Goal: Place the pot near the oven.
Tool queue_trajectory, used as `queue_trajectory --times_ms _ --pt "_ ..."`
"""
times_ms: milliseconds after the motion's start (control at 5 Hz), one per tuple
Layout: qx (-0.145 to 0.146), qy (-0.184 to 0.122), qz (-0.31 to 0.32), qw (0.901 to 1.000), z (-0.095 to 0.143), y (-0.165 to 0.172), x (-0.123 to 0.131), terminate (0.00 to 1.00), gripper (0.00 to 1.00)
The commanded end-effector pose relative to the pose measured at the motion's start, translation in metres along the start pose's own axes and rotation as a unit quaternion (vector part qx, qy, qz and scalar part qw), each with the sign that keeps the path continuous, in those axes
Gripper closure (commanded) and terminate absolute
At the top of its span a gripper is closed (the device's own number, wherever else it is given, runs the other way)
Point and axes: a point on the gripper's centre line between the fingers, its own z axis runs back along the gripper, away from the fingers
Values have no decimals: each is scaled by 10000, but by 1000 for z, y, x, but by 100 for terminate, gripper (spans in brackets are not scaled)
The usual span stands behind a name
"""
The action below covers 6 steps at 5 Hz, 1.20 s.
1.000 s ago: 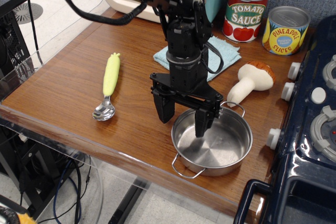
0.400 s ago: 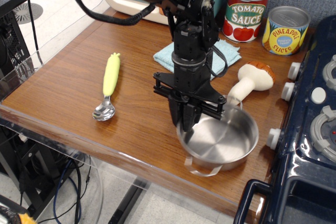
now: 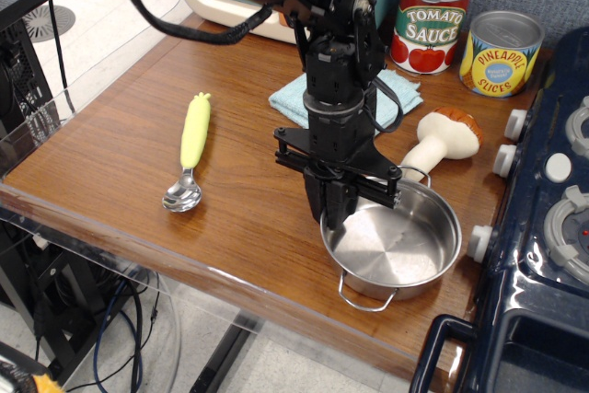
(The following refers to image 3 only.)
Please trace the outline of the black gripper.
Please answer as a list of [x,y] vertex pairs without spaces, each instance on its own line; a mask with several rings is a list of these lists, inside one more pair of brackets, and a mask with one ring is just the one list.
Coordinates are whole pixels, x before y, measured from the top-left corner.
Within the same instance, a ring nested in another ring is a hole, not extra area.
[[355,212],[359,196],[390,208],[398,204],[400,167],[376,149],[368,109],[343,117],[312,112],[307,129],[280,127],[274,137],[276,161],[303,174],[317,223],[325,208],[329,229],[340,227]]

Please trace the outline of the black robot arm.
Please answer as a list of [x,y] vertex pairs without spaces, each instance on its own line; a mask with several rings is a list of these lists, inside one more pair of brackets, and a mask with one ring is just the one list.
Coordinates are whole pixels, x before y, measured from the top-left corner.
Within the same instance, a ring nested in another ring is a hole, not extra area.
[[314,218],[337,228],[366,198],[387,207],[398,202],[401,170],[375,147],[377,133],[396,124],[377,121],[377,96],[395,99],[380,78],[387,46],[375,23],[375,0],[250,0],[260,9],[220,33],[168,23],[142,0],[131,0],[143,18],[169,36],[231,45],[279,12],[294,31],[306,75],[305,129],[279,128],[278,163],[300,171]]

